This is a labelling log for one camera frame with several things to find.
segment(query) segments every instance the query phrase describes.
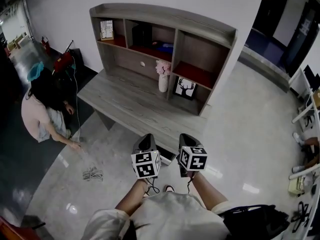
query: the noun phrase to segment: person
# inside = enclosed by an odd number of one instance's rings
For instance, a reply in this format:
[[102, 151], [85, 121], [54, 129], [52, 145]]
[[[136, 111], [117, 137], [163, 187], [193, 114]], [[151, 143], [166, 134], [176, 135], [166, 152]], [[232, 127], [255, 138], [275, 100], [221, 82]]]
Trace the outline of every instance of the person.
[[27, 75], [31, 87], [24, 95], [21, 103], [23, 123], [39, 143], [51, 137], [76, 150], [81, 144], [71, 141], [71, 131], [66, 129], [64, 114], [73, 115], [74, 108], [63, 100], [54, 86], [52, 74], [42, 62], [36, 63]]
[[229, 201], [200, 172], [192, 183], [205, 208], [195, 196], [175, 193], [170, 185], [144, 198], [148, 185], [138, 179], [115, 209], [94, 213], [82, 240], [226, 239], [229, 231], [219, 214], [231, 208]]
[[296, 174], [301, 172], [305, 169], [311, 168], [320, 162], [320, 155], [319, 155], [319, 141], [317, 137], [308, 138], [303, 140], [301, 136], [294, 132], [292, 134], [294, 140], [301, 146], [314, 146], [314, 153], [311, 154], [310, 152], [307, 153], [307, 163], [305, 165], [299, 165], [292, 168], [292, 173]]

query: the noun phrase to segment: blue floor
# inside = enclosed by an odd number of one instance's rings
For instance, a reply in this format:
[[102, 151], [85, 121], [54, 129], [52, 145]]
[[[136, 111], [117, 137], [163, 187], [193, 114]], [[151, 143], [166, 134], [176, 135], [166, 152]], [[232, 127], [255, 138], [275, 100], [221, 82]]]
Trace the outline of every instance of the blue floor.
[[[0, 120], [0, 216], [18, 225], [38, 185], [65, 145], [52, 139], [38, 143], [29, 135], [21, 118], [21, 100], [29, 88], [26, 81], [29, 69], [34, 63], [43, 61], [44, 65], [52, 70], [59, 54], [52, 51], [49, 57], [40, 44], [30, 41], [12, 55], [11, 61], [19, 75], [23, 91], [15, 103], [3, 109], [5, 114]], [[79, 90], [96, 74], [86, 67], [78, 69], [75, 75]], [[76, 107], [74, 82], [70, 82], [69, 89], [69, 102]], [[78, 112], [82, 125], [94, 110], [79, 99]], [[67, 127], [73, 134], [79, 129], [76, 116], [70, 119]]]
[[254, 29], [251, 29], [250, 34], [245, 42], [245, 46], [285, 71], [281, 62], [281, 56], [284, 54], [286, 47], [280, 46], [271, 38], [259, 33], [258, 31], [255, 31]]

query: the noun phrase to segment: vase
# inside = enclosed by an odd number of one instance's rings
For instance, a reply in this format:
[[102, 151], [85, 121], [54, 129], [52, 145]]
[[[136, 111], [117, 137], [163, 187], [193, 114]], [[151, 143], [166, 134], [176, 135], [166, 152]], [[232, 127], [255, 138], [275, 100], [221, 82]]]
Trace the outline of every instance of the vase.
[[164, 74], [159, 75], [159, 91], [165, 93], [168, 90], [168, 76]]

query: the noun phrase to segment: blue hair cap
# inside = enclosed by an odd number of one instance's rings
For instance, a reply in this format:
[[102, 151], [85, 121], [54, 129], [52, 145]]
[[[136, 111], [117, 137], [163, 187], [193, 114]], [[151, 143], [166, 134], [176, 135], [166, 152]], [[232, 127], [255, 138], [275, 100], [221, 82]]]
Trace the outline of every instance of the blue hair cap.
[[28, 73], [26, 79], [31, 82], [32, 80], [37, 79], [40, 76], [42, 70], [44, 70], [44, 63], [40, 61], [32, 66], [30, 72]]

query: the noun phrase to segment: black and white cube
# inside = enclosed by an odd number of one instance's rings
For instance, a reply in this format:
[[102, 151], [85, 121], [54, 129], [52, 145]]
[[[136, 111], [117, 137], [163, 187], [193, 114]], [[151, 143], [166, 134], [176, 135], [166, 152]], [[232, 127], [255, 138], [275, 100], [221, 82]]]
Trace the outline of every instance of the black and white cube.
[[161, 160], [158, 150], [132, 154], [132, 165], [138, 179], [158, 176]]
[[204, 171], [207, 157], [207, 152], [203, 147], [183, 146], [180, 153], [180, 164], [187, 171]]

